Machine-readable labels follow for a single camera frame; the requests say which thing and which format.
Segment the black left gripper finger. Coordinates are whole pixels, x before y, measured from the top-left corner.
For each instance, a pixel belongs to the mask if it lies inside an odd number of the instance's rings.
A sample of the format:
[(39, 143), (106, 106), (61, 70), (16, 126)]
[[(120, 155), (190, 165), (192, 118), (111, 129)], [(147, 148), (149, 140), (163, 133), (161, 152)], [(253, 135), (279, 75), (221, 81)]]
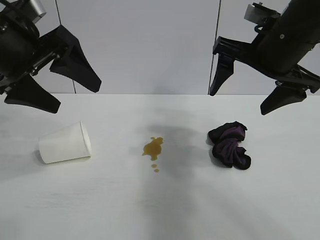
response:
[(6, 104), (32, 107), (45, 112), (56, 114), (61, 102), (44, 90), (30, 75), (10, 86), (4, 100)]
[(50, 71), (79, 83), (91, 92), (98, 92), (101, 79), (92, 69), (81, 48), (79, 40), (63, 25), (52, 31), (61, 53), (50, 66)]

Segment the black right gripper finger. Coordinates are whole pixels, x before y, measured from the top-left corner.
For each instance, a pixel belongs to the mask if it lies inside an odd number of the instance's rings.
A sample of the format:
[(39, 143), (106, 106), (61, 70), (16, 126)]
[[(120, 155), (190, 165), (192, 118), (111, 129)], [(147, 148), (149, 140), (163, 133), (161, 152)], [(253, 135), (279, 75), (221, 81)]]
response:
[(234, 61), (235, 60), (233, 58), (227, 55), (218, 55), (215, 75), (209, 89), (210, 96), (216, 95), (225, 81), (234, 74)]
[(264, 116), (281, 107), (300, 103), (306, 98), (307, 94), (304, 90), (277, 86), (260, 105), (260, 112)]

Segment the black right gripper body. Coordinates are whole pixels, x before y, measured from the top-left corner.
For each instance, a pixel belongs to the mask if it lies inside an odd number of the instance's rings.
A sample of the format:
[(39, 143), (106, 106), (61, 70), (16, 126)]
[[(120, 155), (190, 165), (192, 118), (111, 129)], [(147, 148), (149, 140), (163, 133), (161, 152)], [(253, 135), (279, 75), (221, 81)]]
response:
[(320, 77), (298, 64), (320, 42), (319, 13), (268, 16), (255, 30), (258, 34), (251, 43), (218, 37), (213, 53), (229, 56), (293, 88), (319, 90)]

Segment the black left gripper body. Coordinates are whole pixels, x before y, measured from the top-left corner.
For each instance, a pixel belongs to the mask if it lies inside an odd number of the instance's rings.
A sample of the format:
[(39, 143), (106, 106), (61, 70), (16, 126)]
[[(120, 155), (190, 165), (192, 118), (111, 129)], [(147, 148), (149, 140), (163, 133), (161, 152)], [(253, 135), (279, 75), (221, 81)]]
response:
[(32, 78), (62, 51), (52, 31), (41, 36), (36, 23), (46, 14), (43, 6), (5, 6), (0, 12), (0, 92), (24, 76)]

